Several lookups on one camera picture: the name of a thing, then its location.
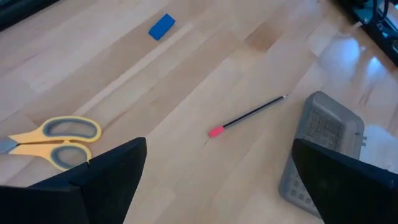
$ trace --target yellow scissors handle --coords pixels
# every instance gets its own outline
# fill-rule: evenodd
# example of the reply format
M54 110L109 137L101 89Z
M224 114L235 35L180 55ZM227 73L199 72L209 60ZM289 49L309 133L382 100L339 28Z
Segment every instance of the yellow scissors handle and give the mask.
M93 130L91 135L83 135L77 133L52 133L52 128L62 123L78 123L89 126ZM84 141L94 142L101 137L101 127L92 119L84 118L81 116L59 116L46 120L36 130L24 134L15 134L9 136L19 144L32 143L32 142L45 142L45 141Z
M74 150L84 156L84 162L88 162L93 156L84 145L65 141L61 144L23 144L17 146L10 154L40 156L60 170L68 170L76 166L65 162L59 155L62 151Z

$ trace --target pencil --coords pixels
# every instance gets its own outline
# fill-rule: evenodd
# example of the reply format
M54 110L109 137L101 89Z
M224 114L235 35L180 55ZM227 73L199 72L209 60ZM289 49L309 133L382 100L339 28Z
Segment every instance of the pencil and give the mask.
M226 124L224 124L222 126L218 126L216 128L213 128L208 133L209 137L214 138L214 137L220 135L221 133L223 133L225 131L225 129L230 128L230 127L234 126L235 124L238 124L239 122L243 121L244 119L255 115L256 113L258 113L258 112L266 109L267 107L269 107L269 106L271 106L271 105L273 105L273 104L285 99L286 97L287 97L287 95L280 96L280 97L278 97L278 98L276 98L276 99L274 99L274 100L272 100L272 101L270 101L270 102L258 107L257 109L254 109L254 110L246 113L245 115L242 115L242 116L236 118L235 120L233 120L231 122L228 122L228 123L226 123Z

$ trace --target red eraser tip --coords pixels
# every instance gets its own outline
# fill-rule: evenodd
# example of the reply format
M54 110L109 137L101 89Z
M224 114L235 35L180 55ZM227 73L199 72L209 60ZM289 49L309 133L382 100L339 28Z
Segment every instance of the red eraser tip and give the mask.
M225 130L225 128L222 127L222 126L217 127L217 128L213 128L211 131L209 131L209 137L214 138L214 137L216 137L217 135L223 133L224 130Z

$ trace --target scissors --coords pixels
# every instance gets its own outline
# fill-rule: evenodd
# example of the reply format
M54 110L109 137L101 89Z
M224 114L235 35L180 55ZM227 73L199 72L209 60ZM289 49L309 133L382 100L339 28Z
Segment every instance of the scissors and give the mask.
M67 127L63 133L56 130L61 124ZM71 131L70 127L73 124L89 128L90 133ZM40 127L29 133L10 135L5 139L0 139L0 154L40 156L56 168L68 170L74 165L61 158L62 152L75 151L84 157L85 162L92 158L91 151L86 146L70 141L94 142L101 137L101 132L99 124L91 119L81 116L59 116L46 120Z

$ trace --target scissors blade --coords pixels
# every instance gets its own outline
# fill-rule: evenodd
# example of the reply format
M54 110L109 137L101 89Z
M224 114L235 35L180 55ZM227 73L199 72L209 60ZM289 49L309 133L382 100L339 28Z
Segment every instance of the scissors blade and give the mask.
M11 138L0 139L0 153L7 153L14 149L18 145L18 142Z

